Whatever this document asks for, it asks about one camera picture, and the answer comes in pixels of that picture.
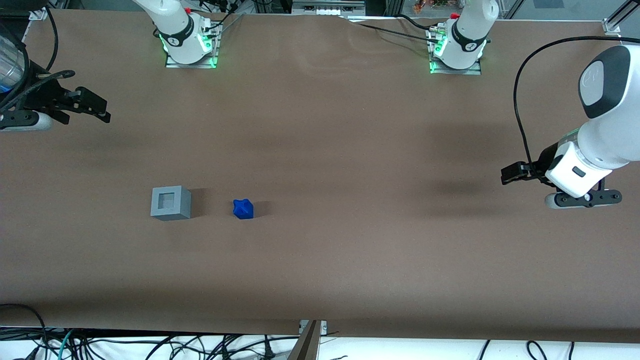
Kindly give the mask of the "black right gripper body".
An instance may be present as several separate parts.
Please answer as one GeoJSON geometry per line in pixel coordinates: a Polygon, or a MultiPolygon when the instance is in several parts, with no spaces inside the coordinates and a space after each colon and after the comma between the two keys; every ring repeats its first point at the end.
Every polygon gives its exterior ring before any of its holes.
{"type": "Polygon", "coordinates": [[[62,125],[68,125],[70,115],[65,110],[73,106],[73,101],[67,96],[68,89],[62,87],[58,81],[71,78],[75,74],[73,70],[63,70],[62,74],[56,78],[20,98],[14,105],[14,109],[41,112],[62,125]]]}

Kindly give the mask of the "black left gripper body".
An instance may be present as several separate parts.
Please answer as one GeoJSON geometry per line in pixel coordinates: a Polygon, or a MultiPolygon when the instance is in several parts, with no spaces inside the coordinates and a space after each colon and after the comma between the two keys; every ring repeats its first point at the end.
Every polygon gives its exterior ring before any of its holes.
{"type": "Polygon", "coordinates": [[[552,180],[547,177],[547,172],[553,170],[565,156],[566,151],[558,152],[559,143],[555,142],[541,151],[537,161],[535,161],[535,178],[542,184],[549,187],[557,187],[552,180]]]}

